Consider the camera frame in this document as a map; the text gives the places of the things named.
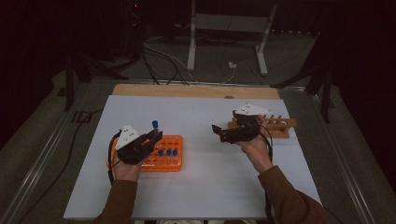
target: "hand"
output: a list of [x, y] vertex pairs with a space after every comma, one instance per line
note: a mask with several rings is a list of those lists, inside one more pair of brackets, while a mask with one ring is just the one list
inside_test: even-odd
[[[142, 164], [146, 161], [146, 159], [147, 158], [135, 165], [126, 164], [123, 161], [117, 163], [117, 165], [114, 166], [114, 176], [116, 180], [137, 181], [139, 179]], [[116, 162], [119, 160], [120, 158], [117, 152], [114, 153], [113, 164], [116, 164]]]
[[[260, 124], [266, 127], [266, 119], [261, 115], [258, 116], [258, 119]], [[260, 132], [265, 133], [266, 131], [263, 127], [260, 127]], [[236, 144], [247, 154], [247, 157], [259, 174], [274, 166], [268, 154], [267, 144], [261, 135], [258, 135], [250, 142], [237, 142]]]

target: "metal stand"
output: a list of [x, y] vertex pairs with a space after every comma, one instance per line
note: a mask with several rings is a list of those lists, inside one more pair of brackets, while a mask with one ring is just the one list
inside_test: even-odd
[[195, 0], [191, 0], [191, 36], [189, 59], [187, 61], [187, 69], [193, 71], [195, 68], [195, 30], [209, 29], [209, 30], [226, 30], [226, 31], [242, 31], [262, 33], [262, 42], [256, 46], [257, 61], [260, 67], [262, 76], [268, 74], [267, 66], [265, 64], [263, 50], [271, 30], [271, 25], [276, 12], [276, 4], [271, 6], [270, 14], [267, 18], [262, 17], [242, 17], [229, 15], [211, 15], [200, 14], [195, 12]]

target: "brown sleeve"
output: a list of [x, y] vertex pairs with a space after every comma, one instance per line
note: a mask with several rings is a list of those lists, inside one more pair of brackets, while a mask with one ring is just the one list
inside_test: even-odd
[[137, 182], [115, 180], [108, 194], [102, 214], [92, 224], [126, 224], [130, 223], [134, 211]]
[[326, 223], [326, 212], [320, 203], [296, 190], [279, 167], [260, 174], [259, 180], [280, 223]]

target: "white tabletop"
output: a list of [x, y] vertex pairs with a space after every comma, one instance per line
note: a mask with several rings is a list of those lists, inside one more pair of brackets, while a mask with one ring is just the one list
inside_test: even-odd
[[[140, 175], [133, 218], [264, 218], [257, 172], [239, 146], [221, 143], [211, 128], [230, 121], [232, 111], [246, 103], [289, 117], [282, 100], [109, 96], [64, 218], [94, 219], [102, 212], [110, 190], [106, 157], [111, 137], [125, 124], [148, 133], [155, 119], [163, 134], [183, 136], [183, 167]], [[320, 202], [293, 129], [289, 139], [274, 139], [274, 164], [295, 188]]]

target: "blue test tube cap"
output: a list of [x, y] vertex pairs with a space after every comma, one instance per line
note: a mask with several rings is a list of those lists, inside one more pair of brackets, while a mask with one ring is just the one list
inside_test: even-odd
[[158, 128], [158, 120], [152, 121], [152, 127], [153, 128]]

